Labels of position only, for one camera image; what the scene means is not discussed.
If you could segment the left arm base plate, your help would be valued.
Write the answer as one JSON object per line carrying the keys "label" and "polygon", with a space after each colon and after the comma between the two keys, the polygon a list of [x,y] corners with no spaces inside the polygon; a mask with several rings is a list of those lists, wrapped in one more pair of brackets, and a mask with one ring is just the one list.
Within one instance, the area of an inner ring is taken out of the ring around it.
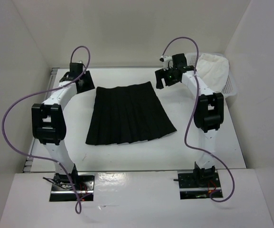
{"label": "left arm base plate", "polygon": [[[49,197],[50,202],[77,201],[72,185],[66,175],[55,175],[53,179],[47,179],[47,181],[52,184]],[[94,200],[94,175],[78,174],[73,179],[73,183],[82,202]]]}

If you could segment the black skirt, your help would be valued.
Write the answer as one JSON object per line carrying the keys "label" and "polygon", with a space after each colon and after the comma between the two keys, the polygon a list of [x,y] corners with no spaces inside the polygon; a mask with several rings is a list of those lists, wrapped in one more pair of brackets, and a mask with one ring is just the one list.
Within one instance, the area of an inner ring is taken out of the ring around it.
{"label": "black skirt", "polygon": [[98,87],[85,143],[110,145],[159,139],[176,132],[151,82]]}

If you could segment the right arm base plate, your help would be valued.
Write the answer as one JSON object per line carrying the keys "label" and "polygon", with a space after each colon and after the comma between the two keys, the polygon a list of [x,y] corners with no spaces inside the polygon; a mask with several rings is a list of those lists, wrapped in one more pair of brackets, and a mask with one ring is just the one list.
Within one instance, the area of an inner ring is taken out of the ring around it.
{"label": "right arm base plate", "polygon": [[214,173],[213,177],[198,181],[192,171],[179,171],[174,179],[179,184],[180,199],[209,199],[223,198],[219,175]]}

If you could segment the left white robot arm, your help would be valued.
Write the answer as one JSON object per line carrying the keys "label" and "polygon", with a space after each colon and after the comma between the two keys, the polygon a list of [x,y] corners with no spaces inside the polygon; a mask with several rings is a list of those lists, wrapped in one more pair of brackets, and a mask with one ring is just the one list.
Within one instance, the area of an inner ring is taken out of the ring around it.
{"label": "left white robot arm", "polygon": [[78,187],[81,178],[76,165],[70,159],[66,145],[66,123],[63,110],[72,97],[95,89],[90,71],[82,62],[69,64],[69,71],[59,81],[59,90],[53,91],[49,98],[31,108],[32,133],[34,138],[48,150],[56,160],[53,183],[62,184],[69,190]]}

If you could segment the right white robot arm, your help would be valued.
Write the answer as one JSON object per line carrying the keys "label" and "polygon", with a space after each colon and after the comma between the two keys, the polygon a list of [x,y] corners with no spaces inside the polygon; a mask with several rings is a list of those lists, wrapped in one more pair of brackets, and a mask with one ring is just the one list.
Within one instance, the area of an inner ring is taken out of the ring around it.
{"label": "right white robot arm", "polygon": [[199,145],[191,149],[202,151],[201,157],[195,162],[192,177],[179,179],[193,183],[197,187],[205,187],[211,183],[215,175],[216,136],[224,121],[224,97],[210,89],[200,78],[194,66],[189,66],[185,55],[161,56],[163,68],[155,71],[156,88],[184,84],[195,98],[192,119],[199,129]]}

